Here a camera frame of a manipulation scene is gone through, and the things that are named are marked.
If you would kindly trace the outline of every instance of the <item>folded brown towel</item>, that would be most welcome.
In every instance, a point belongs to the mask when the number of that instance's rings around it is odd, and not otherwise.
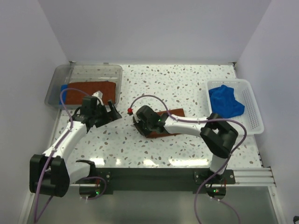
[[[94,94],[97,91],[103,93],[103,103],[108,105],[108,100],[112,100],[115,103],[115,88],[116,83],[113,82],[78,82],[69,83],[68,88],[75,88],[82,90],[89,95]],[[66,105],[81,105],[84,94],[79,91],[69,90],[66,93],[65,104]]]
[[[185,116],[184,109],[182,109],[182,108],[169,110],[169,112],[173,115],[177,115],[177,116],[180,116],[180,117]],[[157,114],[159,114],[159,115],[161,115],[163,113],[167,113],[167,112],[166,111],[157,112]],[[170,135],[175,135],[175,134],[157,134],[156,132],[152,132],[147,136],[147,138],[152,139],[152,138],[165,137],[165,136],[170,136]]]

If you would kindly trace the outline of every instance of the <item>plastic basket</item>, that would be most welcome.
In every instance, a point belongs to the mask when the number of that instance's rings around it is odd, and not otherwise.
[[[264,131],[263,121],[258,109],[256,98],[253,94],[250,83],[244,79],[211,79],[206,82],[206,95],[209,110],[212,113],[209,90],[226,85],[234,88],[235,99],[245,106],[244,114],[231,119],[242,123],[248,135],[261,134]],[[238,131],[239,135],[244,135],[243,129],[234,123],[231,125]]]

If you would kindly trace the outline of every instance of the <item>white table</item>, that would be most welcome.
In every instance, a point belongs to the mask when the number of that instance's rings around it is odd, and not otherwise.
[[[117,110],[123,119],[92,128],[75,147],[67,163],[85,159],[106,168],[207,168],[212,153],[201,138],[177,135],[157,139],[141,136],[127,115],[132,100],[142,94],[164,99],[170,109],[183,108],[187,117],[208,116],[205,82],[213,78],[235,78],[232,65],[120,65],[123,68],[121,99]],[[137,106],[163,111],[160,102],[142,98]],[[69,120],[64,111],[57,122],[57,138]],[[233,154],[228,168],[260,168],[254,136]]]

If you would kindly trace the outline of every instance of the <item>clear plastic bin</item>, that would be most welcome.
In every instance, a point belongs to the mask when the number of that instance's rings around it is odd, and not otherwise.
[[[221,85],[234,88],[235,99],[245,106],[244,114],[231,119],[243,124],[247,129],[248,135],[261,134],[264,131],[262,117],[258,109],[251,85],[247,80],[236,78],[208,80],[206,82],[206,96],[210,113],[212,113],[212,107],[209,90]],[[238,131],[239,135],[244,135],[244,131],[239,125],[231,123],[231,126]]]
[[[109,81],[116,83],[115,106],[120,100],[122,67],[109,64],[69,64],[60,65],[55,71],[51,80],[45,104],[55,108],[61,108],[60,90],[61,86],[74,82]],[[79,105],[66,105],[68,109],[77,108]]]

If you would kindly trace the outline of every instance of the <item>terrazzo surface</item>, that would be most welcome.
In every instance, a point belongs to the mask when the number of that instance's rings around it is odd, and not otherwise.
[[[176,135],[147,139],[132,126],[132,117],[127,115],[127,109],[136,97],[153,94],[160,97],[169,109],[183,108],[187,117],[208,116],[205,82],[208,79],[235,78],[233,66],[127,64],[120,66],[123,68],[123,74],[117,110],[123,118],[100,128],[92,128],[76,145],[67,164],[71,165],[76,160],[84,159],[94,161],[97,167],[106,168],[209,167],[212,153],[201,138]],[[149,105],[155,111],[164,110],[163,105],[153,98],[142,98],[135,105]],[[66,127],[68,119],[66,112],[62,111],[55,139]],[[260,167],[255,139],[248,136],[233,154],[228,168]]]

